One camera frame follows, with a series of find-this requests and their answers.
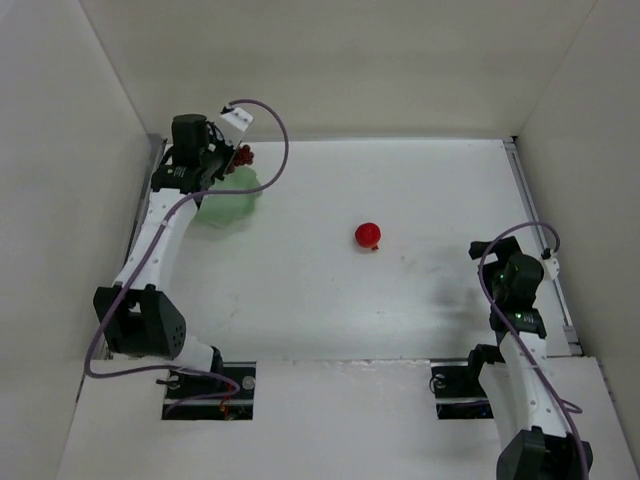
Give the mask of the dark red fake grape bunch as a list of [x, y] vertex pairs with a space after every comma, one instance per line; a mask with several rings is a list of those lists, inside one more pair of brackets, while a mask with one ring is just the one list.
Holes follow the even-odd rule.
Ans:
[[254, 161], [254, 153], [248, 144], [243, 144], [235, 152], [232, 165], [234, 167], [240, 167], [244, 165], [252, 165]]

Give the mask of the red fake pomegranate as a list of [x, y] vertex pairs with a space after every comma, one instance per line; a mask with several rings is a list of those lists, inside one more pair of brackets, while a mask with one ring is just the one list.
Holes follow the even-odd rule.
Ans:
[[381, 240], [381, 230], [377, 224], [366, 222], [356, 228], [354, 239], [359, 247], [377, 251]]

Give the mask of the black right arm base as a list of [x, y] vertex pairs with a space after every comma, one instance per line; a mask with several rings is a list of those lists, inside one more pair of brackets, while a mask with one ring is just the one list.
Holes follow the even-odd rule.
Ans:
[[477, 380], [466, 375], [462, 362], [431, 364], [429, 389], [435, 397], [439, 420], [492, 419], [489, 400]]

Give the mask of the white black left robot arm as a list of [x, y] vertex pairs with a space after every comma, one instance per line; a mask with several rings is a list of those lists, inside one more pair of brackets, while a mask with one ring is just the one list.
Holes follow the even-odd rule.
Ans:
[[202, 202], [199, 192], [223, 179], [252, 121], [250, 114], [230, 107], [214, 122], [201, 114], [173, 119], [173, 144], [151, 176], [147, 212], [135, 244], [113, 284], [94, 294], [111, 352], [222, 373], [219, 350], [188, 334], [167, 289], [186, 230]]

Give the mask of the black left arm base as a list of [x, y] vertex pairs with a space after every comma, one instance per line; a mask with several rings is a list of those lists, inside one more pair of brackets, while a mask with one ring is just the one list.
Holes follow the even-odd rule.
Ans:
[[223, 375], [239, 389], [220, 380], [171, 370], [156, 381], [165, 388], [161, 418], [165, 421], [249, 421], [253, 419], [256, 362], [224, 364]]

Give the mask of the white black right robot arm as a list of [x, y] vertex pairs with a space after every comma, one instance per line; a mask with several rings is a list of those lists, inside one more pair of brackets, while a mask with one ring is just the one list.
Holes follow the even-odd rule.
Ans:
[[576, 435], [577, 407], [552, 386], [546, 327], [534, 306], [541, 283], [558, 276], [554, 252], [535, 258], [507, 237], [474, 241], [469, 255], [479, 263], [496, 335], [495, 345], [472, 351], [468, 376], [484, 390], [498, 429], [497, 478], [587, 478], [591, 446]]

